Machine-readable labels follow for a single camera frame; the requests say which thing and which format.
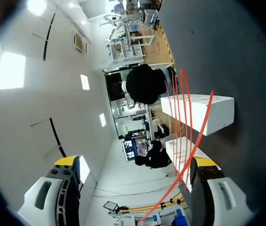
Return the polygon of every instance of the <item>yellow cable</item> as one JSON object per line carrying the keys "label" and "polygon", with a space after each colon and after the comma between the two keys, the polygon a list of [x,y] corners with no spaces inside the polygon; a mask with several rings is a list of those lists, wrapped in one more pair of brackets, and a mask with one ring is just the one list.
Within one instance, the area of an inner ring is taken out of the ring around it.
{"label": "yellow cable", "polygon": [[[182,198],[183,198],[183,196],[180,196],[179,198],[173,200],[173,202],[176,202],[178,199],[180,200],[180,199],[182,199]],[[156,205],[156,204],[154,204],[154,205],[149,205],[149,206],[134,207],[134,208],[129,208],[129,210],[138,210],[138,209],[143,209],[143,208],[153,207],[153,206],[155,206],[155,205]]]}
{"label": "yellow cable", "polygon": [[[174,203],[171,203],[169,205],[166,205],[166,207],[169,207],[169,206],[174,206],[174,205],[177,205],[176,202]],[[152,208],[147,208],[147,209],[141,209],[141,210],[120,210],[120,212],[144,212],[144,211],[148,211],[148,210],[151,210]]]}
{"label": "yellow cable", "polygon": [[178,192],[178,194],[176,194],[174,197],[172,197],[172,199],[176,198],[179,194],[181,194],[181,192]]}
{"label": "yellow cable", "polygon": [[[185,201],[182,199],[180,200],[181,201],[181,204],[182,205],[185,205]],[[173,203],[169,203],[166,205],[166,207],[169,207],[169,206],[173,206],[173,205],[177,205],[177,202],[173,202]],[[146,208],[146,209],[129,209],[129,210],[120,210],[120,212],[143,212],[143,211],[148,211],[148,210],[151,210],[152,208]]]}

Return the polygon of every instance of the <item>black jacket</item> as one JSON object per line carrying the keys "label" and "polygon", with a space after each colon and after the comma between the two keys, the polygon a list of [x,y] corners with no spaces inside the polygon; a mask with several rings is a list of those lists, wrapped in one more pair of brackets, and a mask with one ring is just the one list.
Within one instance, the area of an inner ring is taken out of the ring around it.
{"label": "black jacket", "polygon": [[166,153],[166,149],[163,148],[161,151],[161,142],[155,143],[153,145],[153,148],[148,152],[146,158],[147,158],[147,164],[146,166],[149,166],[153,169],[157,168],[163,168],[167,167],[171,160]]}
{"label": "black jacket", "polygon": [[133,100],[151,105],[166,92],[164,73],[149,65],[138,66],[128,74],[126,88]]}

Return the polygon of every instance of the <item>person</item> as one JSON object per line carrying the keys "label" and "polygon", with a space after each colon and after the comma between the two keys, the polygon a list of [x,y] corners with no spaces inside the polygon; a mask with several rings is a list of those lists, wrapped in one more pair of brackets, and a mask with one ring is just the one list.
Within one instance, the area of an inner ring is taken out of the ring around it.
{"label": "person", "polygon": [[159,95],[166,92],[165,81],[171,85],[171,77],[175,75],[173,68],[153,70],[149,65],[135,67],[123,82],[112,85],[114,93],[127,92],[137,102],[151,105],[158,100]]}
{"label": "person", "polygon": [[147,166],[153,169],[167,167],[171,164],[171,160],[166,153],[166,148],[162,148],[160,141],[153,142],[153,148],[148,152],[146,156],[137,156],[135,158],[135,164],[137,166]]}

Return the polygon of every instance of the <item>white box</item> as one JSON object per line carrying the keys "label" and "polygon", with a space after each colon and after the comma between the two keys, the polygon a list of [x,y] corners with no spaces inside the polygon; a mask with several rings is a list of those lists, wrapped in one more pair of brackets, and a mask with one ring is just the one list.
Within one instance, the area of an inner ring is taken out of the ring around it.
{"label": "white box", "polygon": [[[178,98],[179,98],[179,108],[176,96],[177,120],[179,120],[179,109],[180,109],[181,122],[186,124],[184,116],[183,97],[182,95],[178,95]],[[210,98],[209,95],[197,95],[197,94],[190,95],[193,129],[195,129],[198,132],[200,132],[202,124],[204,122],[207,106],[209,103],[209,98]],[[170,101],[172,108],[172,116],[174,118],[175,117],[174,96],[170,96]],[[189,102],[187,94],[185,94],[185,102],[186,102],[187,125],[190,126]],[[163,112],[168,115],[171,115],[168,97],[161,98],[161,105]],[[210,114],[203,134],[207,136],[226,126],[231,125],[233,122],[234,122],[234,98],[213,96]]]}

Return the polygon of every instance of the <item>red cable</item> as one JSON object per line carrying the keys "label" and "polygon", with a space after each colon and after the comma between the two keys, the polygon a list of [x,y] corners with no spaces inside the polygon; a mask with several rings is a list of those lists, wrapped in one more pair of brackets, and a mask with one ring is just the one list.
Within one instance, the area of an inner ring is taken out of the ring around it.
{"label": "red cable", "polygon": [[177,111],[176,111],[176,99],[175,99],[175,86],[174,86],[174,76],[172,77],[172,90],[174,93],[174,107],[175,107],[175,134],[176,134],[176,160],[175,160],[175,168],[177,172],[177,150],[178,150],[178,135],[177,135]]}
{"label": "red cable", "polygon": [[181,168],[181,151],[182,151],[182,122],[181,122],[181,113],[180,113],[180,104],[179,104],[179,95],[178,95],[178,86],[177,86],[177,76],[175,76],[175,83],[176,83],[176,94],[177,94],[177,102],[178,102],[178,111],[179,111],[179,121],[180,121],[180,157],[179,157],[179,173]]}
{"label": "red cable", "polygon": [[211,109],[211,103],[212,103],[212,98],[213,98],[213,91],[211,92],[210,94],[210,99],[209,99],[209,103],[208,103],[208,106],[207,106],[207,111],[206,111],[206,115],[205,115],[205,118],[204,118],[204,121],[203,121],[203,124],[202,124],[202,127],[201,127],[201,130],[200,130],[200,133],[199,133],[199,136],[195,142],[195,145],[193,147],[193,151],[191,152],[191,155],[189,156],[188,160],[187,160],[187,163],[186,165],[184,165],[184,168],[182,169],[181,173],[178,174],[176,180],[174,181],[174,183],[172,184],[172,186],[169,188],[169,190],[166,192],[166,194],[159,200],[159,202],[150,210],[147,212],[147,214],[145,214],[145,216],[138,222],[138,226],[140,226],[140,223],[142,221],[144,221],[145,218],[147,218],[148,215],[150,215],[159,205],[161,202],[163,202],[163,200],[165,200],[165,198],[169,195],[169,193],[174,189],[174,187],[176,186],[177,182],[180,180],[180,178],[182,177],[184,171],[186,170],[187,168],[187,165],[190,164],[192,158],[193,158],[193,155],[202,139],[202,136],[203,136],[203,132],[204,132],[204,129],[205,129],[205,126],[206,126],[206,123],[207,123],[207,120],[208,120],[208,116],[209,116],[209,113],[210,113],[210,109]]}
{"label": "red cable", "polygon": [[[184,80],[185,80],[185,84],[186,84],[186,89],[187,89],[187,95],[188,95],[188,102],[189,102],[189,114],[190,114],[190,147],[189,147],[189,156],[190,156],[191,149],[192,149],[192,141],[193,141],[192,109],[191,109],[190,91],[189,91],[189,86],[188,86],[188,82],[187,82],[187,76],[186,76],[185,71],[184,71],[183,68],[181,69],[181,74],[183,74],[183,76],[184,76]],[[188,165],[188,169],[187,169],[186,182],[187,182],[188,175],[189,175],[189,169],[190,169],[190,165]]]}
{"label": "red cable", "polygon": [[180,79],[181,79],[181,89],[182,89],[182,97],[183,97],[183,105],[184,105],[184,114],[185,114],[185,134],[186,134],[186,149],[185,149],[185,159],[184,159],[184,165],[186,164],[187,159],[187,140],[188,140],[188,132],[187,132],[187,116],[186,116],[186,103],[185,103],[185,91],[184,91],[184,83],[183,83],[183,76],[182,76],[182,70],[180,71]]}
{"label": "red cable", "polygon": [[[169,88],[167,86],[167,82],[165,80],[165,86],[166,86],[166,91],[167,91],[167,96],[169,97]],[[171,130],[174,131],[174,118],[172,117],[172,107],[171,107],[171,101],[170,101],[170,97],[169,97],[169,105],[170,105],[170,114],[171,114]],[[173,161],[175,160],[175,136],[174,136],[174,133],[172,132],[172,143],[173,143],[173,146],[172,146],[172,153],[173,153]],[[174,165],[174,172],[175,172],[175,175],[177,176],[177,169]]]}

